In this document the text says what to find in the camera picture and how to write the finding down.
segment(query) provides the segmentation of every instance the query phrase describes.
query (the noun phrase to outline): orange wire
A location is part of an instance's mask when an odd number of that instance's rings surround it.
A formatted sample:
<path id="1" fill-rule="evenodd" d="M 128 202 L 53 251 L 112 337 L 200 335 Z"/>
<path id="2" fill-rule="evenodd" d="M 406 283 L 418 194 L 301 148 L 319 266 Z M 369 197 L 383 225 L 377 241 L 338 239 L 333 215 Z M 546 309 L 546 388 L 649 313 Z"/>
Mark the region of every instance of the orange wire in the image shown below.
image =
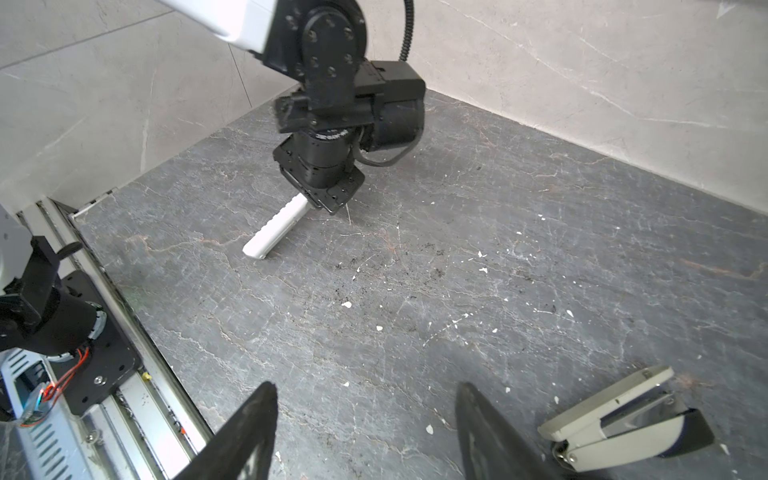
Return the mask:
<path id="1" fill-rule="evenodd" d="M 79 357 L 78 362 L 72 368 L 70 368 L 64 375 L 62 375 L 55 385 L 53 386 L 49 385 L 45 387 L 45 390 L 43 390 L 43 397 L 41 400 L 43 402 L 47 402 L 48 400 L 53 398 L 53 403 L 51 404 L 52 409 L 54 406 L 56 406 L 56 402 L 58 402 L 58 398 L 64 393 L 64 389 L 67 388 L 67 385 L 69 385 L 69 382 L 72 380 L 72 378 L 74 378 L 74 373 L 77 371 L 77 369 L 79 369 L 82 366 L 83 362 L 85 362 L 85 360 L 88 358 L 88 355 L 91 353 L 91 347 L 86 347 L 85 354 L 82 353 L 80 349 L 78 349 L 77 351 L 78 351 L 78 357 Z M 42 422 L 43 420 L 45 420 L 47 417 L 48 415 L 46 414 L 43 418 L 39 419 L 35 423 L 30 423 L 30 424 L 22 423 L 21 426 L 33 427 L 38 423 Z"/>

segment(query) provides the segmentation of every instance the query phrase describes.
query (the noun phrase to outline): white stapler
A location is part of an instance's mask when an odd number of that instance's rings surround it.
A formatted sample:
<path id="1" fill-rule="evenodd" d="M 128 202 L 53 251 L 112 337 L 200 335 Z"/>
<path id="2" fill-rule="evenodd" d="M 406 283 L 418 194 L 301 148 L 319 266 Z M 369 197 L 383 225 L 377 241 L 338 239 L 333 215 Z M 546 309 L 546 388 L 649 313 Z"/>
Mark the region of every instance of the white stapler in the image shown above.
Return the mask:
<path id="1" fill-rule="evenodd" d="M 710 445 L 714 435 L 696 409 L 661 388 L 669 366 L 635 372 L 538 428 L 555 442 L 558 463 L 576 472 L 644 458 L 668 458 Z"/>

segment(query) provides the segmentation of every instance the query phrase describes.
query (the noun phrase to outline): marble surface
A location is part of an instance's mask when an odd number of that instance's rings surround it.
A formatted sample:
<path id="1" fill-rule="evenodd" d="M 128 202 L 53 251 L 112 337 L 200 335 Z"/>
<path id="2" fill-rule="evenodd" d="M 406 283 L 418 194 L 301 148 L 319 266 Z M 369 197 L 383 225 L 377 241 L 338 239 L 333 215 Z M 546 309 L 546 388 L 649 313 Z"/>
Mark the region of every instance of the marble surface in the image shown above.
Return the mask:
<path id="1" fill-rule="evenodd" d="M 766 217 L 440 94 L 426 105 L 415 154 L 364 167 L 348 211 L 311 212 L 266 260 L 240 249 L 295 194 L 268 106 L 78 217 L 214 430 L 271 380 L 274 478 L 462 478 L 459 382 L 546 453 L 538 425 L 663 363 L 717 443 L 609 476 L 761 477 Z"/>
<path id="2" fill-rule="evenodd" d="M 0 422 L 0 480 L 28 480 L 32 473 L 16 426 Z"/>

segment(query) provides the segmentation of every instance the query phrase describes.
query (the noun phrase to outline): black bracket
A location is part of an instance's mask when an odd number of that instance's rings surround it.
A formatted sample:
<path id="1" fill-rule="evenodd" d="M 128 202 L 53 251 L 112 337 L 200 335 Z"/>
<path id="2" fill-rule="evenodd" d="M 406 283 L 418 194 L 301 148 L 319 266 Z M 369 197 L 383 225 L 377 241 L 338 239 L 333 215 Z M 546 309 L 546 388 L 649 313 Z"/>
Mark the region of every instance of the black bracket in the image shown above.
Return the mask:
<path id="1" fill-rule="evenodd" d="M 366 176 L 362 171 L 354 166 L 351 159 L 347 158 L 351 168 L 345 172 L 345 175 L 333 187 L 327 189 L 312 188 L 310 185 L 300 183 L 296 177 L 299 176 L 301 170 L 305 170 L 307 167 L 298 158 L 295 158 L 296 148 L 293 146 L 293 135 L 280 144 L 272 155 L 275 161 L 280 164 L 280 172 L 283 176 L 294 187 L 303 192 L 315 207 L 325 208 L 331 215 L 346 205 L 355 192 L 357 192 L 357 189 L 360 188 L 360 185 L 366 180 Z"/>
<path id="2" fill-rule="evenodd" d="M 76 270 L 67 275 L 61 283 L 70 294 L 100 305 L 107 314 L 104 330 L 91 343 L 90 359 L 75 373 L 64 391 L 69 409 L 74 415 L 80 416 L 92 405 L 102 402 L 114 393 L 115 389 L 141 366 L 141 361 L 134 347 L 115 324 L 114 316 L 106 307 L 104 298 L 85 272 Z M 74 365 L 74 359 L 51 362 L 57 378 Z"/>

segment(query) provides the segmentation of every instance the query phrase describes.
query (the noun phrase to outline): screw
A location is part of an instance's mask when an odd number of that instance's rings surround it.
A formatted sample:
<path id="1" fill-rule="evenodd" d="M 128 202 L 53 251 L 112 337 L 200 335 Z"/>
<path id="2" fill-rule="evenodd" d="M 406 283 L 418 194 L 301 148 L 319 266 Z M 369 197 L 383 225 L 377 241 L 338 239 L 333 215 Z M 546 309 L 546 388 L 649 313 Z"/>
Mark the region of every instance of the screw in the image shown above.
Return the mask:
<path id="1" fill-rule="evenodd" d="M 100 437 L 101 433 L 98 430 L 94 430 L 85 436 L 85 443 L 96 443 Z"/>

